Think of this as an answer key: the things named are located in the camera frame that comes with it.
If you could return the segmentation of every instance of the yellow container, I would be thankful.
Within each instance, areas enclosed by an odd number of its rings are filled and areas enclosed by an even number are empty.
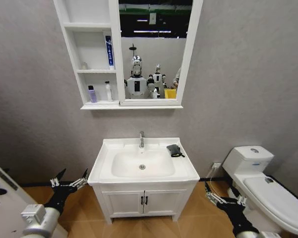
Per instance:
[[[177,90],[176,89],[165,89],[164,90],[164,95],[165,95],[165,98],[176,98],[177,96]]]

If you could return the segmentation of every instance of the sink basin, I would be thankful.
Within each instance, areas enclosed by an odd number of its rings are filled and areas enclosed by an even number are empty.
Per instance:
[[[179,138],[104,139],[93,169],[90,185],[102,183],[189,181],[200,177]],[[177,144],[185,157],[173,158],[168,145]]]
[[[164,177],[174,174],[172,157],[166,150],[130,150],[117,153],[112,174],[118,177]]]

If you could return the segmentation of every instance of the faucet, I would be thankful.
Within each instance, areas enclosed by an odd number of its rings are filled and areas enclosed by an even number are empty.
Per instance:
[[[144,144],[145,133],[143,131],[140,131],[139,136],[140,136],[139,148],[144,148],[145,147],[145,144]]]

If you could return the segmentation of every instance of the toilet tank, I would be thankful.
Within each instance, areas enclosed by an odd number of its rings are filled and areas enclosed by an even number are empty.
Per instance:
[[[241,146],[231,150],[223,163],[229,175],[257,174],[264,171],[274,155],[261,146]]]

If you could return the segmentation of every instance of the mirror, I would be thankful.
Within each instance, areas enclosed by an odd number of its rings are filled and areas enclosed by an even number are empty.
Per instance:
[[[126,99],[175,99],[192,0],[119,0]]]

